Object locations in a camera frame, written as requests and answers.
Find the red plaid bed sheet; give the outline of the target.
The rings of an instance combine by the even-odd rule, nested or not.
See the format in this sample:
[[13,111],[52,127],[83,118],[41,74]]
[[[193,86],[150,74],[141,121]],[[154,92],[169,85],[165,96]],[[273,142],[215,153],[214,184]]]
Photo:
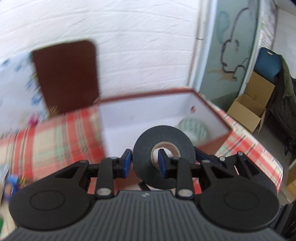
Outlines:
[[[217,106],[214,110],[233,129],[216,155],[228,157],[242,151],[280,189],[283,167],[279,161],[226,112]],[[97,163],[104,156],[99,130],[96,106],[52,118],[1,138],[1,163],[10,164],[13,174],[31,181],[79,160]]]

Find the black tape roll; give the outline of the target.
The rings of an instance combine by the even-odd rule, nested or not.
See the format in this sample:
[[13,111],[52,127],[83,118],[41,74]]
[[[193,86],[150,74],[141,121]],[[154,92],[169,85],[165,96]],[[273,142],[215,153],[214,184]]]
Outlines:
[[158,155],[158,166],[153,162],[153,152],[156,149],[168,149],[173,157],[187,160],[190,164],[196,162],[195,149],[190,139],[179,129],[172,126],[155,126],[146,130],[137,139],[133,148],[133,168],[147,185],[163,190],[175,188],[176,179],[169,174],[172,169],[170,157],[163,151]]

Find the dark brown headboard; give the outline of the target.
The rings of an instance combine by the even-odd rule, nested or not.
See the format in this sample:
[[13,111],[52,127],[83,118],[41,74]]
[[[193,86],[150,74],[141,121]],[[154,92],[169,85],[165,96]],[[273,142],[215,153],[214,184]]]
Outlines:
[[50,115],[92,105],[99,97],[96,47],[87,40],[33,51],[38,82]]

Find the red shoe box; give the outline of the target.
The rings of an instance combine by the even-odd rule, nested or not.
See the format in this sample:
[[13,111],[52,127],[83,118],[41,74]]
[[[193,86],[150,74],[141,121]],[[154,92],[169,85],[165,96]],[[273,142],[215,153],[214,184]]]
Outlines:
[[232,133],[232,127],[211,104],[191,89],[173,89],[116,96],[100,101],[102,144],[106,156],[120,156],[132,149],[138,137],[160,125],[176,127],[184,118],[203,122],[208,137],[199,148],[216,154]]

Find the cardboard box on floor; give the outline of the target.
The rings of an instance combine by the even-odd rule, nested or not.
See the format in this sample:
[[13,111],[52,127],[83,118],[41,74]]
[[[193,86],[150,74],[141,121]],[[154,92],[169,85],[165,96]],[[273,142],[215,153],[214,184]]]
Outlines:
[[227,111],[234,120],[249,132],[261,131],[264,123],[266,106],[275,85],[256,72],[253,72],[245,92],[237,97]]

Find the patterned clear tape roll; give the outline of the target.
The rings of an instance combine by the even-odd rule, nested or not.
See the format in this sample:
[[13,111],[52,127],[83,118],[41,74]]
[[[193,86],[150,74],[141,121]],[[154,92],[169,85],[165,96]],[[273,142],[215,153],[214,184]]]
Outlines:
[[208,140],[207,127],[199,119],[184,118],[178,123],[177,128],[187,135],[194,146],[203,145]]

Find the blue chair back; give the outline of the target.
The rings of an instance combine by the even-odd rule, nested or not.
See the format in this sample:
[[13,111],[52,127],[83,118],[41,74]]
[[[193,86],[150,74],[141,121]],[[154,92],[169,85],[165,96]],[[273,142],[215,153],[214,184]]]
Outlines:
[[281,56],[271,51],[270,49],[262,47],[257,56],[254,66],[254,72],[275,84],[276,76],[282,69]]

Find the floral mattress with text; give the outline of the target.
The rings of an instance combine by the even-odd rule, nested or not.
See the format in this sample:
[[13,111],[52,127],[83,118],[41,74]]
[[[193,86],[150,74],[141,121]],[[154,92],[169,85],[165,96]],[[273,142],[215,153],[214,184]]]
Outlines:
[[1,62],[1,138],[49,117],[31,52]]

